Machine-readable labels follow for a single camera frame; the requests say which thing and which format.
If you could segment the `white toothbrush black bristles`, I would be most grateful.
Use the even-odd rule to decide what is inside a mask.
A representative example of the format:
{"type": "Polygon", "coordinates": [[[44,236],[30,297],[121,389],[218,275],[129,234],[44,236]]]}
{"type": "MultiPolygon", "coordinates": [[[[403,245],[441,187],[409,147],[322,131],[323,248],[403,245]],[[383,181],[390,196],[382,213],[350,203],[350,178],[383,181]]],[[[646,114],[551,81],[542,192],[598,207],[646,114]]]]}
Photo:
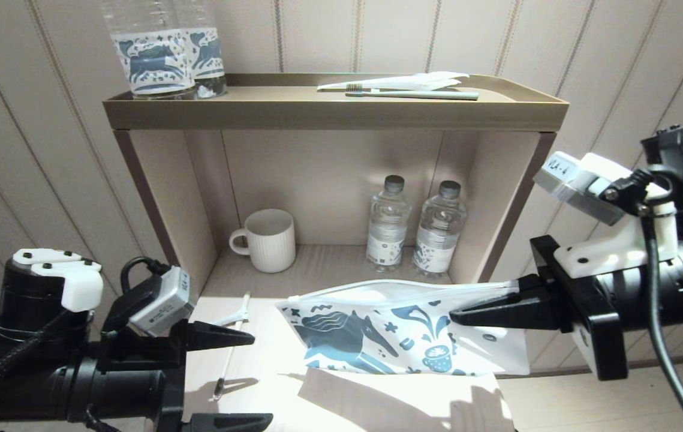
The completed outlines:
{"type": "MultiPolygon", "coordinates": [[[[237,309],[237,311],[240,309],[247,309],[249,312],[248,306],[249,306],[250,300],[251,300],[251,292],[246,292],[245,295],[243,295],[242,303],[240,304],[240,307],[239,307],[239,309],[237,309]]],[[[242,326],[244,323],[245,322],[235,323],[234,330],[237,330],[237,331],[242,330],[242,326]]],[[[220,374],[218,380],[216,380],[215,390],[214,390],[214,393],[212,394],[213,400],[220,400],[224,394],[224,382],[226,380],[226,374],[228,372],[233,354],[234,354],[234,347],[229,347],[226,359],[224,361],[224,365],[221,369],[221,374],[220,374]]]]}

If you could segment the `blue patterned zip pouch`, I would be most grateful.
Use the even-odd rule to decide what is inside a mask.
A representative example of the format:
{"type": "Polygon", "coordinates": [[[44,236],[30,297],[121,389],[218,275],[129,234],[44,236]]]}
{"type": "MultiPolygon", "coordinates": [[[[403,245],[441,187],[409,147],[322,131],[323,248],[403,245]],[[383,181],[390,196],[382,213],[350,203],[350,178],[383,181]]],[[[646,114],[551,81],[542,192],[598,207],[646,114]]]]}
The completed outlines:
{"type": "Polygon", "coordinates": [[[530,373],[523,330],[464,326],[451,311],[517,292],[517,283],[427,284],[382,279],[276,303],[306,365],[360,374],[530,373]]]}

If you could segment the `small clear water bottle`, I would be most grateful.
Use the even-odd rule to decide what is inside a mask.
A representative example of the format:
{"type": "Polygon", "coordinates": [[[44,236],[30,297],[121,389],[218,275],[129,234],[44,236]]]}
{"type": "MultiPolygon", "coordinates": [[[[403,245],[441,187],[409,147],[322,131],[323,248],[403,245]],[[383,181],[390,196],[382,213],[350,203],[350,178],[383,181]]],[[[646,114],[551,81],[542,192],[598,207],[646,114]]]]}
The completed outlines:
{"type": "Polygon", "coordinates": [[[388,175],[371,200],[366,257],[376,272],[394,271],[402,262],[412,209],[404,186],[403,177],[388,175]]]}
{"type": "Polygon", "coordinates": [[[423,277],[442,277],[449,270],[468,216],[460,191],[460,183],[443,181],[422,205],[411,263],[423,277]]]}

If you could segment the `white ribbed mug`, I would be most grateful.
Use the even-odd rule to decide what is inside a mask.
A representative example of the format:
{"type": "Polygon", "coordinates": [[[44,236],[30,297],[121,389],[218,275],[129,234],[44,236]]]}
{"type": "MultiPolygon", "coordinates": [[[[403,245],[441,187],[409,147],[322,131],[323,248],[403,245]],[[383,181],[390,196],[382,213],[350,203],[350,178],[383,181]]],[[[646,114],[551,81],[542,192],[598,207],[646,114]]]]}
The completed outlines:
{"type": "Polygon", "coordinates": [[[256,211],[229,236],[228,245],[262,273],[286,271],[296,259],[294,217],[281,209],[256,211]]]}

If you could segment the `pale toothbrush brown bristles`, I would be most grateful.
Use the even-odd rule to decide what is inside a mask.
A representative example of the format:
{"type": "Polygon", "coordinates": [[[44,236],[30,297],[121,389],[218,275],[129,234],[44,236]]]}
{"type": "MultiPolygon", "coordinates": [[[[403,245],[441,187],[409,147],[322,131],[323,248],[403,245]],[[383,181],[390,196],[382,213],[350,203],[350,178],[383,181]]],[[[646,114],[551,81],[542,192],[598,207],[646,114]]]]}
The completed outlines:
{"type": "Polygon", "coordinates": [[[349,97],[414,98],[426,100],[479,100],[479,93],[475,91],[366,91],[363,90],[363,86],[360,83],[347,85],[344,95],[349,97]]]}

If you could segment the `white paper wrapper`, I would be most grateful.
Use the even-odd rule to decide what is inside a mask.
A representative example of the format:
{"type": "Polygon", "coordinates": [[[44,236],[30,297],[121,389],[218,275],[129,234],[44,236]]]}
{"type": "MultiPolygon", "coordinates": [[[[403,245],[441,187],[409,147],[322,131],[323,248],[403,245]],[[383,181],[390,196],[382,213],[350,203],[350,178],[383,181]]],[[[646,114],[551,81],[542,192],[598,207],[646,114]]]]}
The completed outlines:
{"type": "Polygon", "coordinates": [[[350,79],[346,82],[318,85],[318,91],[346,90],[349,85],[360,85],[363,89],[396,91],[433,91],[458,85],[460,79],[471,77],[467,73],[436,71],[413,74],[412,76],[377,77],[376,79],[350,79]]]}

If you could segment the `beige wooden shelf unit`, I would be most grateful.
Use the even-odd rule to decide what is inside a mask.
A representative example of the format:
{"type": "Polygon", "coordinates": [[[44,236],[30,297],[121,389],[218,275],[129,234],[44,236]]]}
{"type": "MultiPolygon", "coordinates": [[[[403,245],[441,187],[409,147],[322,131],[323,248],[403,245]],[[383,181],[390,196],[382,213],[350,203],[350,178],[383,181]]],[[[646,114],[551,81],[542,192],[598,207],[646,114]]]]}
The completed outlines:
{"type": "Polygon", "coordinates": [[[461,184],[468,221],[441,283],[489,281],[568,112],[503,77],[468,76],[478,101],[349,97],[325,84],[371,74],[230,74],[207,100],[104,101],[109,125],[166,258],[201,299],[285,298],[379,277],[366,262],[369,203],[390,174],[420,212],[461,184]],[[264,274],[228,238],[261,209],[289,212],[297,257],[264,274]]]}

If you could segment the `large bottle blue print label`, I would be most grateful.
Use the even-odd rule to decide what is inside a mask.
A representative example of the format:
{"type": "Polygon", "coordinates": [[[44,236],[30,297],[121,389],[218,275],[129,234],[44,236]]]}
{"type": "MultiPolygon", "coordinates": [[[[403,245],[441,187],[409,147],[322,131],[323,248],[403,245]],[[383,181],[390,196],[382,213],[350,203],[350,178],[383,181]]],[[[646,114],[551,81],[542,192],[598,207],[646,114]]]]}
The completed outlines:
{"type": "Polygon", "coordinates": [[[227,91],[221,40],[212,0],[172,0],[198,100],[220,97],[227,91]]]}
{"type": "Polygon", "coordinates": [[[173,0],[96,0],[134,98],[183,99],[195,88],[173,0]]]}

